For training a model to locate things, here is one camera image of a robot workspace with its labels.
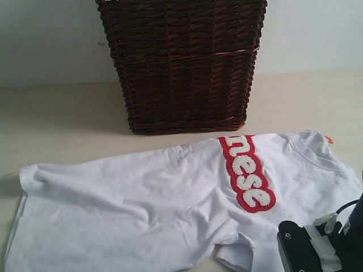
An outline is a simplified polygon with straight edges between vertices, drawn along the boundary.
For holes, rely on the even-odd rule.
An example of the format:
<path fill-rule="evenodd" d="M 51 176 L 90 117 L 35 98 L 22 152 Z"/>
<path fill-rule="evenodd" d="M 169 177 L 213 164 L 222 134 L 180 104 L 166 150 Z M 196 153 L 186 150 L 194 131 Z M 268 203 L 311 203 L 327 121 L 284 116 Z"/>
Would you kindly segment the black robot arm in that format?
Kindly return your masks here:
<path fill-rule="evenodd" d="M 355 205 L 345 225 L 339 232 L 340 242 L 336 253 L 340 258 L 341 271 L 362 271 L 362 195 L 340 207 L 339 215 L 346 208 Z"/>

